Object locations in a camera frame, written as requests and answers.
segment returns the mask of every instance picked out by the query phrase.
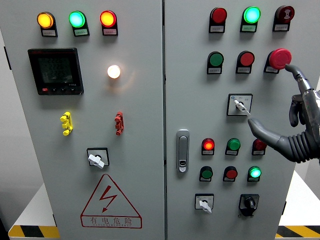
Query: yellow and black hazard stripe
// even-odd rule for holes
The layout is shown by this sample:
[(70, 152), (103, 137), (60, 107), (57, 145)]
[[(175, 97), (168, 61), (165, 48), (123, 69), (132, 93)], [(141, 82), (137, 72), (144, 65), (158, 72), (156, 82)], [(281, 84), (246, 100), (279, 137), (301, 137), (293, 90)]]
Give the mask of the yellow and black hazard stripe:
[(279, 226), (276, 238), (319, 238), (320, 226)]
[(10, 229), (8, 235), (12, 238), (60, 238), (59, 231), (56, 226), (14, 225)]

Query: lightning bolt symbol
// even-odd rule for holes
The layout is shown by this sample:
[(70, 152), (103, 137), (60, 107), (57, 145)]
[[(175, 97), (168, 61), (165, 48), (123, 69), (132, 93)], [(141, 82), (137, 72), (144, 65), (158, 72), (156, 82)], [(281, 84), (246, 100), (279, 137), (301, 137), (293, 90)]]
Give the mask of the lightning bolt symbol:
[(111, 199), (111, 198), (112, 198), (111, 201), (109, 202), (109, 204), (102, 209), (102, 212), (103, 212), (103, 213), (108, 210), (108, 206), (113, 202), (113, 200), (115, 200), (116, 196), (118, 196), (118, 195), (112, 195), (112, 196), (107, 196), (107, 197), (106, 197), (106, 194), (107, 194), (107, 192), (109, 192), (110, 189), (111, 189), (111, 186), (108, 185), (108, 186), (106, 187), (106, 189), (104, 190), (102, 196), (101, 196), (100, 199), (99, 199), (99, 201), (101, 201), (101, 200)]

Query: electrical hazard triangle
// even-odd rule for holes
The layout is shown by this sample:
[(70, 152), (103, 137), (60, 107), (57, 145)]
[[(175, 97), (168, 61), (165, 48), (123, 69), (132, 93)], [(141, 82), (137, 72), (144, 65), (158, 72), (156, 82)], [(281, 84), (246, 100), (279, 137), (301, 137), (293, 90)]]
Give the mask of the electrical hazard triangle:
[(83, 227), (142, 228), (142, 217), (108, 174), (102, 175), (80, 217)]

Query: robotic arm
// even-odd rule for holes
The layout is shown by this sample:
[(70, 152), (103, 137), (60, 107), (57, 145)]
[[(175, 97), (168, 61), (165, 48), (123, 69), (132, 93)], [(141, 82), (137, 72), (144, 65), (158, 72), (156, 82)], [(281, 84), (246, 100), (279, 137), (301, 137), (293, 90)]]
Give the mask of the robotic arm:
[(295, 136), (282, 136), (266, 129), (256, 118), (248, 120), (252, 134), (278, 151), (292, 162), (320, 158), (320, 91), (315, 91), (301, 70), (287, 64), (285, 69), (293, 74), (298, 83), (300, 95), (292, 97), (289, 111), (290, 124), (305, 125), (305, 131)]

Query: white indicator light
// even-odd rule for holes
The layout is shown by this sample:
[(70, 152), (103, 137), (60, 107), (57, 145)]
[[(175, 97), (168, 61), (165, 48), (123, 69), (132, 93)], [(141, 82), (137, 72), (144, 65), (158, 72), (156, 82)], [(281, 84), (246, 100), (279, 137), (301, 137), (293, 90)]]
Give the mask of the white indicator light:
[(108, 67), (108, 76), (112, 79), (116, 79), (120, 76), (120, 67), (118, 67), (117, 65), (111, 65), (110, 67)]

